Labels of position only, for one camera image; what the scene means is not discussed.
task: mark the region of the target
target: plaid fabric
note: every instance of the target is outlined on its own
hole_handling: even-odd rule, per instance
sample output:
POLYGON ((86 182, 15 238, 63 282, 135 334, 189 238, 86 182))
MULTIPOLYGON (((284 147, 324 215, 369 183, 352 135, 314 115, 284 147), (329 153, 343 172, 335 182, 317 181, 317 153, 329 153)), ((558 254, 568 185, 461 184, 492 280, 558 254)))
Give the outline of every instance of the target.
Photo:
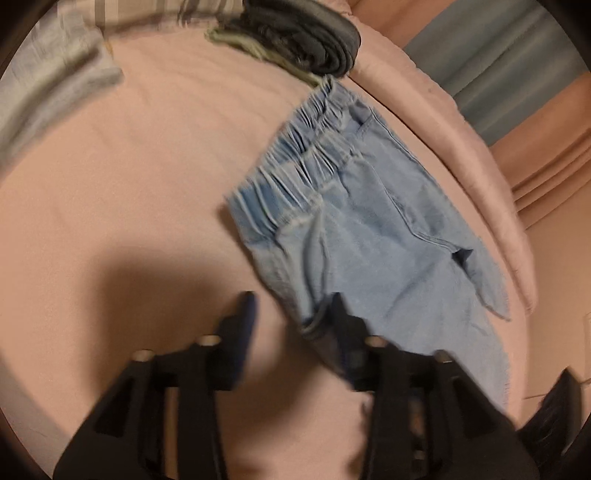
POLYGON ((78 10, 85 22, 104 32, 136 25, 190 24, 202 18, 231 18, 242 13, 242 0, 60 0, 58 10, 78 10))

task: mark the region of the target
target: pink bed sheet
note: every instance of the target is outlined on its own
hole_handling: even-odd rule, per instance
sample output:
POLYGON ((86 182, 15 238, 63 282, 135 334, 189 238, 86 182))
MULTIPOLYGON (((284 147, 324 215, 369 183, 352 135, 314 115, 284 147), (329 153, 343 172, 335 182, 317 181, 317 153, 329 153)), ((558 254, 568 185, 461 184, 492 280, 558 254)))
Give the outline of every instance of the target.
MULTIPOLYGON (((363 41, 367 49, 371 40, 363 41)), ((224 194, 309 87, 209 44, 202 30, 112 46, 123 84, 55 128, 0 187, 0 373, 12 385, 0 388, 0 405, 8 420, 51 472, 134 350, 187 345, 211 331, 238 292, 253 290, 261 312, 246 379, 219 396, 231 478, 357 478, 366 397, 293 334, 224 207, 224 194)), ((512 321, 491 322, 511 363, 507 411, 518 417, 526 312, 500 243, 428 145, 375 104, 505 273, 512 321)))

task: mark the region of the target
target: dark fabric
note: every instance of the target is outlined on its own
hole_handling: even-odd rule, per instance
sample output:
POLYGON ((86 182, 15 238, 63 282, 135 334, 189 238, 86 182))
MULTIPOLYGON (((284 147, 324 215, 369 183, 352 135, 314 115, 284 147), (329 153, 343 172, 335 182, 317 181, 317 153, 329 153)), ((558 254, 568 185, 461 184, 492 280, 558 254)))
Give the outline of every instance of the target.
POLYGON ((223 28, 250 35, 302 70, 342 77, 361 45, 357 28, 314 0, 248 0, 223 28))

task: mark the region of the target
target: metal screw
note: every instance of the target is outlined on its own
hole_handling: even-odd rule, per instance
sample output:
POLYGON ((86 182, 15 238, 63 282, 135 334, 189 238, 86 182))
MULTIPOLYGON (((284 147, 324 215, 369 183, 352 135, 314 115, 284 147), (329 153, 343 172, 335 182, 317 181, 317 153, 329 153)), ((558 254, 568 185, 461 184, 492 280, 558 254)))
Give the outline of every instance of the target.
POLYGON ((134 362, 149 362, 156 354, 152 350, 136 350, 131 356, 134 362))
POLYGON ((379 335, 372 335, 365 338, 365 344, 374 348, 384 348, 388 344, 388 341, 379 335))
POLYGON ((201 346, 215 346, 222 341, 219 335, 203 335, 199 339, 199 345, 201 346))

